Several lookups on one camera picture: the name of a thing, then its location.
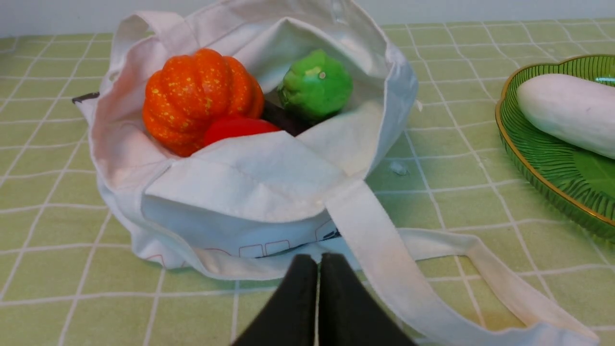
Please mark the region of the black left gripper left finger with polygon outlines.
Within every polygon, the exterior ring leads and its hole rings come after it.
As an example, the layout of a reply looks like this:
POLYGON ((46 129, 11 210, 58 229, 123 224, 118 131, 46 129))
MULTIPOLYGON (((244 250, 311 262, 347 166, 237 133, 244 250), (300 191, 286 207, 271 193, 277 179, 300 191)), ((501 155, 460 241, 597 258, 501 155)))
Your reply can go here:
POLYGON ((312 346, 315 340, 318 268, 296 255, 267 304, 234 346, 312 346))

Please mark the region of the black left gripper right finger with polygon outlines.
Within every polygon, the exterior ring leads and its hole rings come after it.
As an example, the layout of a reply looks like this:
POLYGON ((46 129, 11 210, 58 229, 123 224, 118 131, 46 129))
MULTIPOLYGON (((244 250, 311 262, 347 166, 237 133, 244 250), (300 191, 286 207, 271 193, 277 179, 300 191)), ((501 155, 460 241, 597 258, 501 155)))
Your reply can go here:
POLYGON ((318 327, 321 346, 415 345, 339 253, 325 253, 321 258, 318 327))

